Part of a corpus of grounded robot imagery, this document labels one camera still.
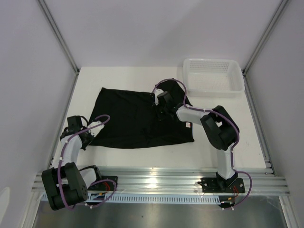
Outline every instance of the gray wall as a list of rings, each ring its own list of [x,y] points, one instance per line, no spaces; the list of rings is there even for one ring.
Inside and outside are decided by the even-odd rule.
[[[79,66],[244,67],[280,0],[47,0]]]
[[[1,227],[16,228],[74,74],[34,0],[1,1],[0,31],[0,190],[11,188]]]
[[[271,159],[304,211],[304,1],[292,0],[248,74]]]

